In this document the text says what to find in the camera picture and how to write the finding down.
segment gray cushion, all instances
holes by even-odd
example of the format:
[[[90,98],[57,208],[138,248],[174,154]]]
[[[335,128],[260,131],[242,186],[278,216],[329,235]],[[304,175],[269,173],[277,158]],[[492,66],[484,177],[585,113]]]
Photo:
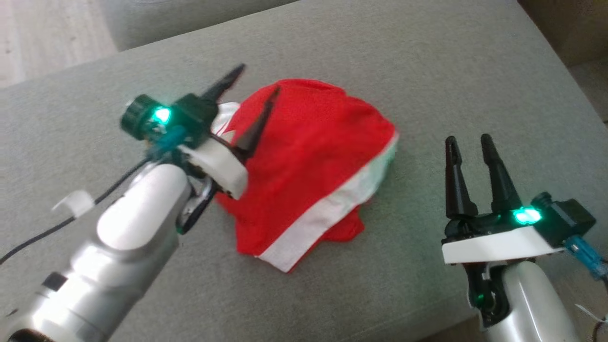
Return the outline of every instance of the gray cushion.
[[[214,204],[116,341],[415,341],[470,317],[465,273],[441,256],[450,134],[480,211],[491,191],[479,137],[491,133],[524,201],[549,190],[608,220],[608,131],[517,3],[299,1],[3,90],[0,250],[62,220],[48,209],[70,191],[100,194],[142,157],[118,125],[129,99],[169,102],[241,61],[248,70],[226,101],[308,77],[395,123],[399,151],[362,210],[366,230],[283,274],[235,251],[233,220]],[[61,269],[103,208],[3,265],[0,307]],[[605,229],[588,237],[608,253]],[[566,254],[541,265],[553,279],[581,267]]]
[[[98,0],[119,50],[223,23],[295,0]]]

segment couch armrest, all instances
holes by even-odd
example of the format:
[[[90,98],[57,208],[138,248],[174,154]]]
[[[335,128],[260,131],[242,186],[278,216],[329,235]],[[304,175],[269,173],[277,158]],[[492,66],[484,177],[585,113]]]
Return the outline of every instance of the couch armrest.
[[[121,50],[223,23],[295,0],[99,0]]]

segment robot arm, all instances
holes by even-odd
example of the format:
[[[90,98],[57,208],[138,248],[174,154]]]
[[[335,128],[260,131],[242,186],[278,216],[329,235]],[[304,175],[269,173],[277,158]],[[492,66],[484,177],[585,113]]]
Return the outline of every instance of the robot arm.
[[[102,214],[69,266],[2,322],[0,340],[107,341],[178,247],[176,222],[190,195],[179,167],[150,170]]]
[[[277,89],[234,146],[211,134],[216,101],[243,68],[202,96],[189,94],[172,106],[146,95],[131,103],[122,128],[152,144],[152,161],[101,215],[69,266],[48,275],[27,305],[0,322],[0,341],[107,341],[175,252],[178,234],[192,228],[214,194],[242,195],[244,163],[254,154],[278,95]],[[195,190],[192,178],[202,190]]]
[[[576,200],[553,202],[548,193],[523,207],[488,134],[482,135],[482,150],[492,212],[480,215],[469,198],[456,139],[446,139],[445,263],[464,267],[469,304],[478,311],[488,341],[579,341],[547,276],[529,260],[567,248],[594,278],[606,277],[608,265],[580,238],[595,219]]]

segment cable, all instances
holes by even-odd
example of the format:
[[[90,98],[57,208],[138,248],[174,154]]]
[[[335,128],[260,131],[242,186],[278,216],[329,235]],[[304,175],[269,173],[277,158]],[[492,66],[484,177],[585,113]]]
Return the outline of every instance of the cable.
[[[593,332],[591,333],[591,341],[592,342],[598,342],[599,330],[602,328],[602,326],[604,324],[605,324],[604,322],[597,322],[595,324],[595,326],[593,327]]]
[[[608,276],[602,277],[602,281],[604,282],[604,287],[606,287],[606,294],[608,295]]]
[[[95,201],[94,201],[95,205],[97,205],[101,201],[105,200],[106,197],[108,197],[112,192],[114,192],[124,181],[126,181],[127,178],[129,178],[132,174],[134,174],[135,171],[137,171],[140,167],[142,167],[148,161],[150,161],[150,159],[145,158],[142,161],[140,161],[139,163],[137,163],[137,165],[130,168],[127,172],[125,172],[114,184],[112,184],[112,186],[110,186],[108,188],[108,190],[106,190],[103,194],[101,194],[101,196],[99,196],[95,199]],[[70,223],[74,222],[75,220],[76,220],[76,218],[74,216],[71,216],[68,219],[66,219],[65,221],[61,222],[60,224],[54,226],[53,228],[47,229],[44,232],[36,235],[35,237],[32,237],[31,239],[23,242],[22,244],[18,245],[17,247],[10,250],[7,254],[5,254],[2,257],[2,259],[0,259],[0,265],[4,264],[4,262],[6,260],[8,260],[10,257],[14,256],[17,252],[21,251],[25,247],[53,234],[54,232],[57,232],[59,229],[69,225]]]

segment white plastic clip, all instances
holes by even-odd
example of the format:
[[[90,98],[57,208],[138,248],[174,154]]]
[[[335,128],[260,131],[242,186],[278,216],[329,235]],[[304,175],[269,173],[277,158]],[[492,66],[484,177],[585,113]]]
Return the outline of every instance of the white plastic clip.
[[[76,190],[55,204],[53,210],[62,204],[72,211],[75,218],[79,218],[95,206],[95,201],[88,192]]]

